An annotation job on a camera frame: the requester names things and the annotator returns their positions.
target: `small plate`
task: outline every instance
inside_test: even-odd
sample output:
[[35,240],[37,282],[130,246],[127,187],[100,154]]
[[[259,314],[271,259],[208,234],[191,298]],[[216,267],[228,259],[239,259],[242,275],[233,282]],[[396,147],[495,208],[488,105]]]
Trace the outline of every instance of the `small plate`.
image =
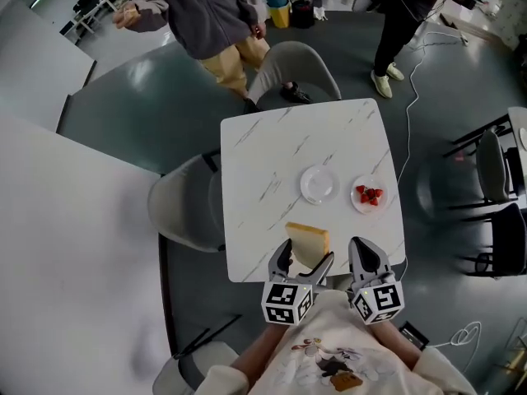
[[527,151],[527,130],[525,128],[520,129],[520,140],[524,149]]
[[300,190],[307,202],[320,205],[337,196],[340,183],[330,168],[325,165],[313,165],[302,175]]
[[[366,186],[367,188],[380,188],[383,194],[379,197],[379,205],[371,205],[370,203],[361,203],[361,194],[357,191],[357,186]],[[389,192],[385,183],[375,175],[362,175],[352,186],[352,204],[361,214],[370,214],[372,212],[380,212],[386,207],[388,202]]]

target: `white sweater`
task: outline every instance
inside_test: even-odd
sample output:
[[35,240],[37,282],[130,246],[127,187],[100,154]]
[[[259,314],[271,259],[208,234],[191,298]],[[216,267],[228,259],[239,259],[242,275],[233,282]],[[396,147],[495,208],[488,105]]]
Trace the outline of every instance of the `white sweater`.
[[[246,376],[213,366],[197,395],[245,395]],[[368,332],[341,291],[326,291],[290,328],[250,395],[475,395],[467,379],[435,348],[413,370]]]

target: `yellow bin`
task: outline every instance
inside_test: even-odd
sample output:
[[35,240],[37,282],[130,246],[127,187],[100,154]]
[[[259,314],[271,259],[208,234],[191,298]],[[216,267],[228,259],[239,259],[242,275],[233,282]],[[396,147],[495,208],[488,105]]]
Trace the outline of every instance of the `yellow bin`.
[[271,17],[277,28],[289,27],[289,2],[282,7],[270,7]]

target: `dark floor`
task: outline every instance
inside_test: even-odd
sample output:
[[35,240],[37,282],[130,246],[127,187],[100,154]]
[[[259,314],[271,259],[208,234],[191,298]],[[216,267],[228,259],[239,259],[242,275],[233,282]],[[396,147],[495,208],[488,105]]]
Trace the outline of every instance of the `dark floor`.
[[[392,82],[392,100],[383,100],[372,87],[369,75],[383,18],[349,12],[330,12],[328,18],[309,30],[271,29],[268,41],[309,44],[326,62],[343,99],[375,98],[399,172],[407,155],[405,108],[414,94],[408,80]],[[442,26],[426,28],[455,33]],[[427,37],[427,42],[444,41],[453,39]],[[398,67],[409,76],[421,57],[422,50],[406,48],[397,59]],[[461,163],[454,158],[443,162],[437,154],[448,147],[448,140],[503,115],[507,107],[527,106],[527,97],[510,56],[471,37],[468,47],[427,47],[427,58],[414,81],[421,98],[410,111],[412,158],[399,185],[409,260],[404,278],[407,307],[395,322],[408,320],[432,344],[439,344],[465,324],[480,320],[481,343],[466,376],[485,393],[493,385],[489,376],[497,373],[492,364],[503,362],[507,339],[518,318],[527,315],[527,282],[524,276],[494,281],[460,274],[455,255],[480,251],[490,243],[490,229],[461,225],[441,209],[454,200],[470,202],[466,198],[475,197],[478,186],[469,158]],[[268,95],[262,106],[270,109],[284,104]],[[221,120],[241,110],[238,99],[216,86],[178,44],[169,44],[75,94],[60,132],[98,151],[167,173],[189,157],[219,147]],[[456,184],[469,190],[457,192]],[[259,304],[262,285],[230,283],[224,253],[199,253],[170,243],[169,255],[179,346],[203,328],[242,313],[244,317],[222,339],[243,350],[264,325]],[[472,349],[473,345],[441,348],[460,369]]]

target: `gray jacket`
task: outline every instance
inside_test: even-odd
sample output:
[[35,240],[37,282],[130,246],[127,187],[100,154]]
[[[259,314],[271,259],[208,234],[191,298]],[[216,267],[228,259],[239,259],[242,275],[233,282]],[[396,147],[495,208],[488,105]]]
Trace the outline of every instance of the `gray jacket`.
[[250,35],[250,25],[264,21],[263,0],[133,0],[141,19],[129,28],[158,30],[168,22],[190,57],[205,59]]

